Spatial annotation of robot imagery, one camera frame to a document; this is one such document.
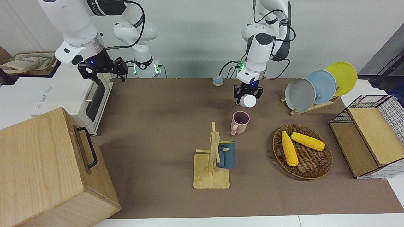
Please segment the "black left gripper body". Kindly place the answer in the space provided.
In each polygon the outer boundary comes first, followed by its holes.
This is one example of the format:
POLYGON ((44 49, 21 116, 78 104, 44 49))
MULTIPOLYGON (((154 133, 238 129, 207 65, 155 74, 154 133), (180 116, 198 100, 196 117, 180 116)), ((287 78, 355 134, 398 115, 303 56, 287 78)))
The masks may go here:
POLYGON ((234 85, 234 95, 235 94, 240 94, 241 98, 244 95, 253 95, 254 98, 256 98, 256 91, 257 90, 263 90, 262 87, 258 86, 259 83, 242 83, 240 86, 234 85))

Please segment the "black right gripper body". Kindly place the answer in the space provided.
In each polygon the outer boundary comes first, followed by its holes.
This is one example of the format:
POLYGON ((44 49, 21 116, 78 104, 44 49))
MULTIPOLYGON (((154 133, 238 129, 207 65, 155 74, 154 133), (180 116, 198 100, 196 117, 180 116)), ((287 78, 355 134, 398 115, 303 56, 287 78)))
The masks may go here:
POLYGON ((128 66, 123 58, 112 60, 106 50, 79 63, 77 68, 84 79, 91 79, 91 73, 112 73, 117 76, 120 72, 128 73, 128 66))

